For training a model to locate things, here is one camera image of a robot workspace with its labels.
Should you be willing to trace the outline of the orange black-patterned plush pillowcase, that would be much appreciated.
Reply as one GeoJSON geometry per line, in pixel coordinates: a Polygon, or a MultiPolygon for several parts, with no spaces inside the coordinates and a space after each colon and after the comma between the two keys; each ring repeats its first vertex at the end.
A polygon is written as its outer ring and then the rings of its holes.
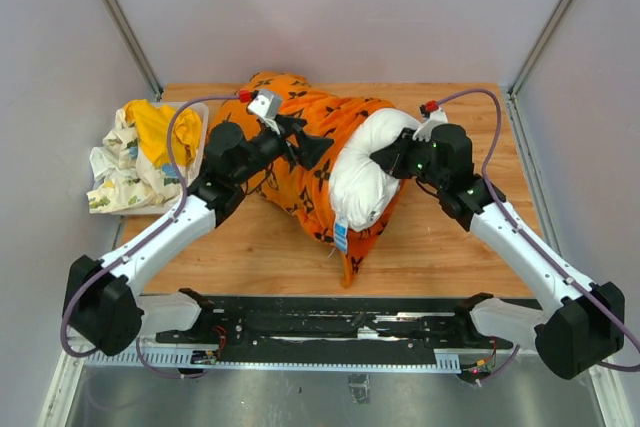
{"type": "MultiPolygon", "coordinates": [[[[249,186],[259,196],[294,216],[309,237],[336,248],[333,228],[337,215],[329,200],[330,173],[336,158],[351,134],[369,115],[382,108],[398,108],[377,97],[340,97],[312,86],[305,77],[293,73],[262,71],[243,87],[248,91],[267,89],[276,93],[283,100],[281,114],[303,118],[307,121],[305,129],[311,135],[334,140],[333,146],[313,169],[291,167],[286,160],[278,159],[266,171],[251,178],[249,186]]],[[[380,220],[360,232],[349,228],[348,252],[339,250],[344,287],[352,285],[366,256],[386,229],[405,186],[404,181],[399,181],[400,189],[380,220]]]]}

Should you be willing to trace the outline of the white pillow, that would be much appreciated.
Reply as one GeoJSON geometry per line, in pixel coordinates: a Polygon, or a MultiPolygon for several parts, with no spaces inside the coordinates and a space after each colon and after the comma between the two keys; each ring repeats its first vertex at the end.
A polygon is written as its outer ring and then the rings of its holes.
{"type": "Polygon", "coordinates": [[[341,148],[330,173],[329,200],[351,230],[372,227],[400,189],[400,181],[385,173],[371,155],[390,146],[403,129],[418,126],[409,114],[382,108],[369,115],[341,148]]]}

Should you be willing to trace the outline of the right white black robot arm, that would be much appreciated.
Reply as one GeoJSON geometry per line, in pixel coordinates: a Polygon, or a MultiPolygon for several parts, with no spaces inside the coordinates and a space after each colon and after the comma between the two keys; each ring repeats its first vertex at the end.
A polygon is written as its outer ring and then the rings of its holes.
{"type": "Polygon", "coordinates": [[[442,210],[496,252],[538,303],[527,308],[476,294],[455,309],[455,339],[474,347],[487,337],[535,351],[546,367],[572,379],[624,345],[625,298],[571,267],[518,218],[488,179],[475,173],[472,141],[459,125],[435,127],[426,140],[405,128],[371,159],[394,178],[436,191],[442,210]]]}

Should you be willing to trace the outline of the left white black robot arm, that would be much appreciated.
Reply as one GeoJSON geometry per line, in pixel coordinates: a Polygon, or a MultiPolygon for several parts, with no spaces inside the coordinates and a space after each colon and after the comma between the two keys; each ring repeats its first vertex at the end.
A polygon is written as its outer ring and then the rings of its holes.
{"type": "Polygon", "coordinates": [[[245,198],[245,184],[280,158],[306,170],[332,146],[327,137],[305,132],[305,120],[277,116],[252,139],[232,122],[217,125],[204,149],[197,178],[178,204],[122,247],[94,260],[86,255],[71,266],[60,336],[74,329],[108,356],[124,351],[140,336],[179,331],[190,341],[207,340],[214,318],[204,298],[183,289],[145,296],[147,283],[195,240],[219,227],[245,198]]]}

